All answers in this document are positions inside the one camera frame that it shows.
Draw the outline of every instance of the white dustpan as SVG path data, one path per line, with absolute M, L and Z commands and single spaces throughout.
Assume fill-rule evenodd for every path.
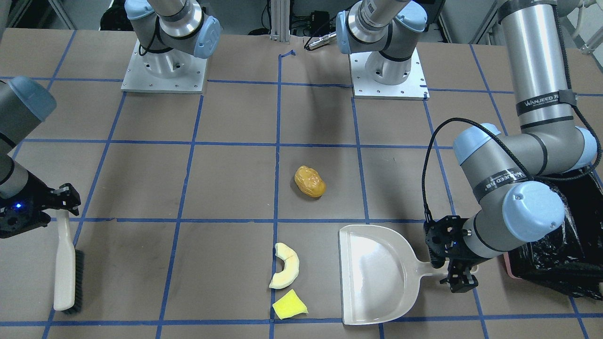
M 415 304 L 421 278 L 448 274 L 417 259 L 398 232 L 375 225 L 339 230 L 343 323 L 369 325 L 406 314 Z

